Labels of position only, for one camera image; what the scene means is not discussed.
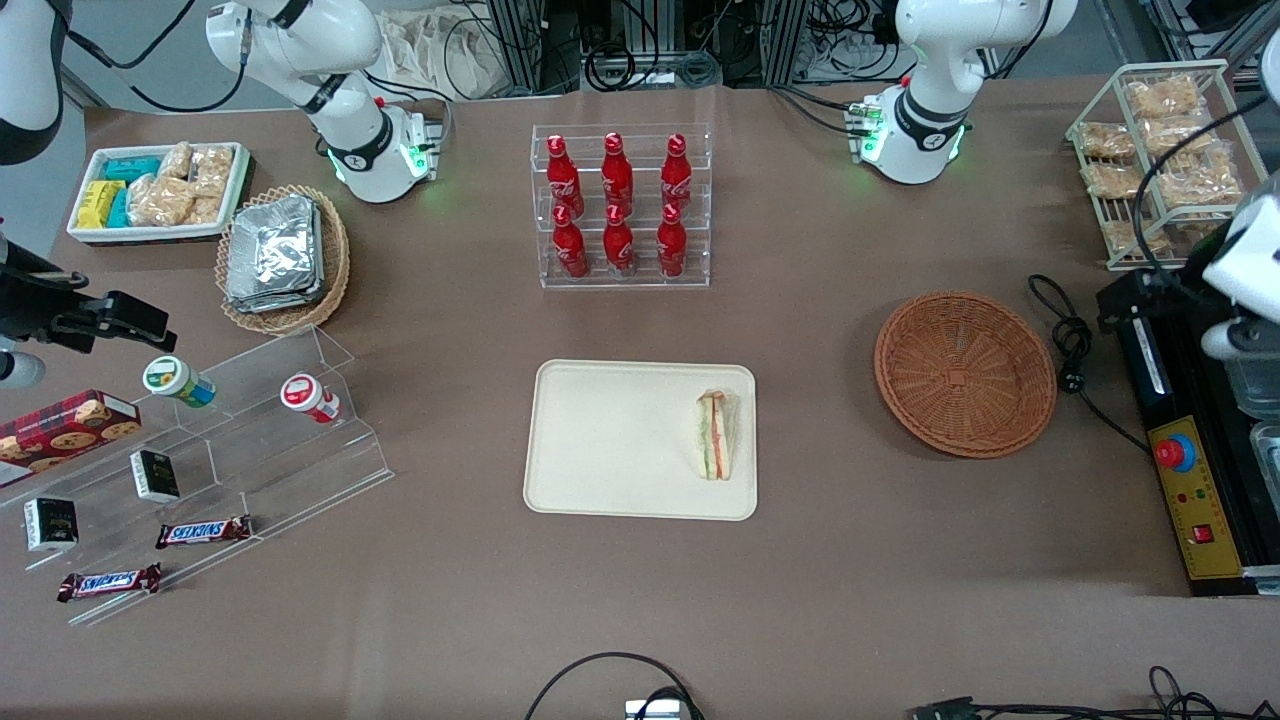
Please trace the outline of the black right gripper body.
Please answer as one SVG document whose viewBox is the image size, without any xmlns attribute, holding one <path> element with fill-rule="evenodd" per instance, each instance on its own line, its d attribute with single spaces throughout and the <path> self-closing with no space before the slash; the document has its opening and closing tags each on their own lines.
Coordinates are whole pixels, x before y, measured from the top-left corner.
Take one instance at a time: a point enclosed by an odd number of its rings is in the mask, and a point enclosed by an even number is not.
<svg viewBox="0 0 1280 720">
<path fill-rule="evenodd" d="M 55 319 L 81 305 L 87 275 L 65 272 L 27 249 L 1 238 L 1 334 L 14 342 L 58 341 Z"/>
</svg>

